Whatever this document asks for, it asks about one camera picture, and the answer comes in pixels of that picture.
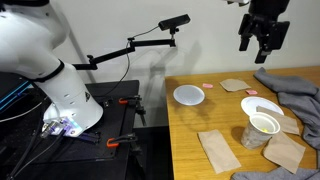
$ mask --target wire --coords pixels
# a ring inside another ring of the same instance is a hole
[[[108,95],[109,93],[111,93],[113,90],[115,90],[118,85],[122,82],[122,80],[126,77],[126,75],[128,74],[129,72],[129,69],[130,69],[130,58],[129,58],[129,55],[128,55],[128,45],[129,45],[130,41],[128,41],[127,43],[127,46],[126,46],[126,55],[127,55],[127,60],[128,60],[128,66],[127,66],[127,70],[126,72],[124,73],[124,75],[122,76],[122,78],[120,79],[120,81],[118,81],[118,83],[110,90],[108,91],[107,93],[105,93],[103,96],[106,96]]]
[[[148,34],[148,33],[150,33],[151,31],[153,31],[153,30],[155,30],[155,29],[157,29],[157,28],[159,28],[159,26],[154,27],[154,28],[152,28],[151,30],[149,30],[149,31],[147,31],[147,32],[137,34],[137,35],[133,36],[132,38],[135,38],[135,37],[138,37],[138,36],[141,36],[141,35],[144,35],[144,34]],[[129,69],[130,69],[130,57],[129,57],[129,54],[128,54],[128,46],[129,46],[129,43],[130,43],[130,41],[128,41],[128,43],[127,43],[127,45],[126,45],[126,55],[127,55],[127,60],[128,60],[127,70],[126,70],[126,72],[124,73],[124,75],[122,76],[122,78],[118,81],[118,83],[117,83],[110,91],[108,91],[107,93],[105,93],[103,96],[106,96],[106,95],[108,95],[109,93],[111,93],[113,90],[115,90],[115,89],[118,87],[118,85],[122,82],[122,80],[126,77],[126,75],[128,74],[128,72],[129,72]]]
[[[16,99],[15,101],[13,102],[10,102],[10,105],[6,106],[6,107],[3,107],[4,109],[1,109],[0,110],[0,114],[4,113],[7,109],[9,109],[10,107],[12,107],[14,104],[16,104],[17,102],[19,102],[21,99],[23,99],[24,97],[26,97],[27,95],[29,95],[30,93],[28,94],[25,94],[25,95],[16,95],[15,98],[18,98]]]
[[[37,104],[36,106],[34,106],[33,108],[31,108],[30,110],[22,113],[22,114],[19,114],[19,115],[14,116],[14,117],[6,118],[6,119],[1,119],[1,120],[0,120],[0,123],[5,122],[5,121],[10,121],[10,120],[16,119],[16,118],[18,118],[18,117],[24,116],[24,115],[32,112],[33,110],[37,109],[37,107],[39,107],[39,106],[43,103],[43,101],[40,102],[39,104]]]
[[[53,141],[52,144],[50,144],[45,150],[43,150],[41,153],[39,153],[38,155],[36,155],[34,158],[32,158],[30,161],[28,161],[14,176],[13,178],[17,177],[21,171],[23,171],[29,164],[31,164],[34,160],[36,160],[37,158],[39,158],[41,155],[43,155],[44,153],[46,153],[50,148],[52,148],[64,135],[64,133],[66,132],[66,130],[62,130],[60,132],[60,134],[58,135],[58,137]]]
[[[151,29],[151,30],[149,30],[149,31],[147,31],[147,32],[144,32],[144,33],[141,33],[141,34],[137,34],[137,35],[133,36],[133,38],[138,37],[138,36],[141,36],[141,35],[144,35],[144,34],[148,34],[148,33],[150,33],[151,31],[157,29],[158,27],[159,27],[159,26],[156,26],[156,27],[154,27],[153,29]]]
[[[37,136],[40,132],[41,129],[41,122],[42,122],[42,115],[44,113],[44,105],[42,105],[42,108],[40,110],[40,116],[39,116],[39,122],[38,122],[38,126],[37,129],[34,131],[33,133],[33,137],[31,138],[31,141],[27,147],[27,149],[24,151],[23,155],[21,156],[20,160],[18,161],[18,163],[16,164],[16,166],[14,167],[14,169],[11,171],[11,173],[9,174],[9,176],[7,177],[7,179],[13,179],[14,174],[18,171],[18,169],[20,168],[20,166],[22,165],[22,163],[24,162],[24,160],[27,158],[28,154],[31,151],[32,146],[34,145]]]

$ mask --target gray cloth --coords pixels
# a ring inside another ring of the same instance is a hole
[[[232,175],[231,180],[319,180],[319,170],[299,168],[296,174],[279,167],[269,173],[238,172]]]
[[[269,89],[278,93],[278,101],[293,111],[305,127],[303,139],[314,147],[320,162],[320,90],[312,82],[298,76],[277,76],[260,68],[254,77]]]

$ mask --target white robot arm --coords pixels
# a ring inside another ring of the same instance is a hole
[[[64,42],[69,26],[49,1],[5,1],[0,12],[0,71],[34,81],[51,99],[44,114],[43,136],[77,137],[93,126],[103,110],[91,97],[73,65],[60,61],[52,50]]]

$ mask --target floor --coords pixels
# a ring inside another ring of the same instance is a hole
[[[134,129],[142,149],[138,161],[142,164],[146,180],[173,180],[169,127],[152,127]],[[134,161],[128,165],[127,180],[143,179],[134,169]]]

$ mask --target black metal arm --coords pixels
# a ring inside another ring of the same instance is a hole
[[[136,47],[141,46],[159,46],[159,45],[169,45],[170,47],[175,47],[174,39],[159,39],[159,40],[147,40],[147,41],[133,41],[134,38],[128,38],[130,41],[130,47],[115,51],[109,54],[105,54],[94,58],[92,55],[88,55],[90,64],[73,64],[77,70],[97,70],[97,64],[108,61],[110,59],[123,56],[127,53],[134,52]]]

